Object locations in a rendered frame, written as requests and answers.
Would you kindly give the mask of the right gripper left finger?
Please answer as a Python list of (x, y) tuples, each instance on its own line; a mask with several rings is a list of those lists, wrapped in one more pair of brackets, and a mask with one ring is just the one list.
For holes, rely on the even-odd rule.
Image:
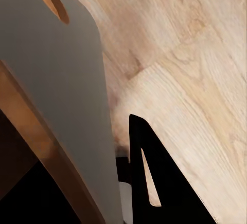
[(0, 201), (0, 224), (81, 224), (81, 221), (38, 161)]

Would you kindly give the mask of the trash can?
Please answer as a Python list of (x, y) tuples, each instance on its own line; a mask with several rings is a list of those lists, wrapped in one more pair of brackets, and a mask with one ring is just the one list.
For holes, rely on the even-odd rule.
[(0, 201), (38, 161), (81, 224), (124, 224), (100, 34), (79, 0), (0, 0)]

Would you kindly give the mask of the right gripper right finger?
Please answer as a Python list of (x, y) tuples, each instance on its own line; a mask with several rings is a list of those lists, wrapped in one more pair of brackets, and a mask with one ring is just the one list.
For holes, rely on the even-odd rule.
[[(149, 123), (129, 115), (133, 224), (216, 224)], [(161, 207), (152, 206), (144, 151)]]

